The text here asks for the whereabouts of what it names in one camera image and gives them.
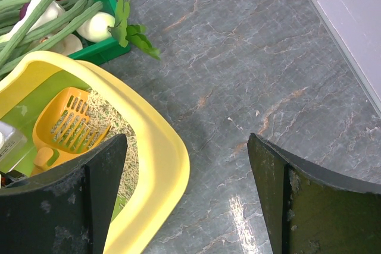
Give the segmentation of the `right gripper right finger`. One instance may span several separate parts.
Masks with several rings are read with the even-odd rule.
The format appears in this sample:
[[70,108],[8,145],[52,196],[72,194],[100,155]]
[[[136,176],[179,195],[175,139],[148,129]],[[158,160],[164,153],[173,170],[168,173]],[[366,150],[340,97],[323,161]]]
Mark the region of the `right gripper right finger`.
[[379,253],[380,185],[251,134],[249,161],[274,253]]

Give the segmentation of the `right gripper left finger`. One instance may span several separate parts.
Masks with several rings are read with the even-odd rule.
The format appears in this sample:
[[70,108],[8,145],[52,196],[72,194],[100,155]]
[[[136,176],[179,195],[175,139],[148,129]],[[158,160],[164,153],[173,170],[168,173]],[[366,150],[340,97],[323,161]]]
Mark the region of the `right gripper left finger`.
[[118,134],[1,189],[1,253],[102,253],[126,151]]

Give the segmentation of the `orange litter scoop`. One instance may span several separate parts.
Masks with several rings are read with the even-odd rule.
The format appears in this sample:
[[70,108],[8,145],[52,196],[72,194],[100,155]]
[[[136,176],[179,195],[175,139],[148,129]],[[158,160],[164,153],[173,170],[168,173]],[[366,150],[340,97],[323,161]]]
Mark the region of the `orange litter scoop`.
[[43,109],[32,132],[37,150],[32,176],[83,155],[105,138],[110,125],[90,124],[88,98],[89,92],[66,87]]

